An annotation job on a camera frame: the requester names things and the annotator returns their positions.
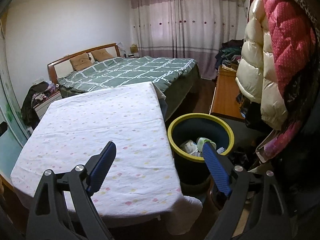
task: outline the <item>pillow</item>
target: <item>pillow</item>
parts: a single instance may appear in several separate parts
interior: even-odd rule
[[[88,55],[83,53],[79,56],[70,59],[73,70],[81,71],[85,68],[92,66],[92,62],[89,60]]]
[[[91,52],[94,60],[98,62],[102,62],[107,59],[114,58],[110,53],[107,52],[106,49],[96,49]]]

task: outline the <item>wooden desk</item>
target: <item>wooden desk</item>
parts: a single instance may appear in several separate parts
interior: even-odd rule
[[[240,90],[235,78],[236,72],[223,69],[222,66],[219,67],[210,114],[244,122],[244,118],[239,111],[239,104],[236,101]]]

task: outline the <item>white tablecloth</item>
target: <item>white tablecloth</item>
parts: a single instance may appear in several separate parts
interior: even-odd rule
[[[163,96],[145,82],[53,102],[11,173],[22,204],[30,207],[46,169],[71,171],[113,141],[116,159],[92,196],[106,225],[127,226],[160,215],[171,234],[189,231],[202,205],[181,193],[157,93]],[[69,194],[66,202],[72,214]]]

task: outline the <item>silver screw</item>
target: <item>silver screw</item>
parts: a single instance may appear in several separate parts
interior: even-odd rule
[[[76,166],[76,171],[83,171],[84,166],[83,165],[77,165]]]
[[[239,165],[236,165],[235,166],[235,171],[241,172],[241,171],[243,171],[243,168],[241,166],[239,166]]]
[[[274,175],[274,173],[272,171],[267,171],[266,172],[267,176],[272,177]]]
[[[51,170],[46,170],[46,171],[44,172],[44,175],[45,175],[45,176],[49,176],[49,175],[51,175],[51,173],[52,173]]]

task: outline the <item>puffer jacket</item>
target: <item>puffer jacket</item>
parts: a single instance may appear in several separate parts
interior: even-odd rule
[[[278,89],[263,0],[253,0],[250,5],[241,54],[236,76],[241,93],[252,102],[261,104],[261,118],[266,124],[281,130],[287,110]]]

